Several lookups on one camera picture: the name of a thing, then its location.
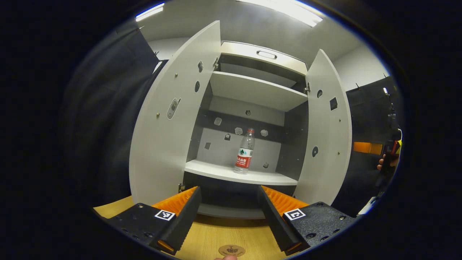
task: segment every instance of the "drawer handle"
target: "drawer handle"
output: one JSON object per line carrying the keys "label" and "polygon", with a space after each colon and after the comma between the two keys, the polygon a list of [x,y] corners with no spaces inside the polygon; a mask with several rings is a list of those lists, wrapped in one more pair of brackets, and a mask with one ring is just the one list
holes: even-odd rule
{"label": "drawer handle", "polygon": [[[268,53],[269,55],[273,55],[274,58],[268,57],[268,56],[266,56],[266,55],[261,55],[260,52]],[[275,54],[272,54],[272,53],[269,53],[269,52],[266,52],[266,51],[262,51],[262,50],[258,50],[258,51],[257,51],[257,54],[260,55],[260,56],[263,56],[263,57],[265,57],[265,58],[270,58],[270,59],[274,59],[274,60],[278,58]]]}

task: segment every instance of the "drawer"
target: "drawer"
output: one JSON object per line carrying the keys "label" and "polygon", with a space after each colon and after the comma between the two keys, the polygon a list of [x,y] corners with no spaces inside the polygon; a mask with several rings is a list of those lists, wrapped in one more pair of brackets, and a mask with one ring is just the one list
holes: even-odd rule
{"label": "drawer", "polygon": [[245,43],[223,42],[221,44],[221,53],[270,63],[288,69],[303,77],[308,73],[305,62],[260,46]]}

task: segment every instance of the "ceiling light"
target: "ceiling light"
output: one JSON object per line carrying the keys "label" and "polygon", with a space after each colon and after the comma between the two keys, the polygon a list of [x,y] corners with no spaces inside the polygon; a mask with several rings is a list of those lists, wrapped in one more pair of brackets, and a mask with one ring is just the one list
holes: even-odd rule
{"label": "ceiling light", "polygon": [[236,0],[264,6],[278,12],[293,17],[311,27],[322,21],[322,18],[313,12],[320,13],[318,10],[296,0]]}
{"label": "ceiling light", "polygon": [[164,3],[162,3],[160,5],[156,5],[153,8],[140,13],[139,15],[136,16],[136,21],[139,22],[139,21],[143,20],[144,18],[150,17],[153,14],[156,14],[158,12],[162,12],[164,10],[163,6],[164,6]]}

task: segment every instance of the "round wooden disc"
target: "round wooden disc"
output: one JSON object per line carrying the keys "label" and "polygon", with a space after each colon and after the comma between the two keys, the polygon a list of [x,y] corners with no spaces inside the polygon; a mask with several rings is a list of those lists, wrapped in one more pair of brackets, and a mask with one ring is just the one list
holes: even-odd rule
{"label": "round wooden disc", "polygon": [[218,249],[221,255],[235,255],[237,257],[245,254],[245,249],[236,245],[225,245]]}

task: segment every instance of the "white wall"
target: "white wall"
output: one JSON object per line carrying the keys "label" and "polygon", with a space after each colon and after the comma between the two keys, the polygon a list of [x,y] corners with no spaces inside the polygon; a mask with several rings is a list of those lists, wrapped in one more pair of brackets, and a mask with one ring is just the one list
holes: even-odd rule
{"label": "white wall", "polygon": [[366,45],[359,46],[332,63],[339,73],[345,91],[357,88],[356,83],[358,86],[364,86],[383,79],[383,74],[390,75],[382,62]]}
{"label": "white wall", "polygon": [[171,38],[148,42],[148,44],[154,52],[159,52],[157,54],[158,59],[169,60],[172,55],[188,40],[188,37]]}

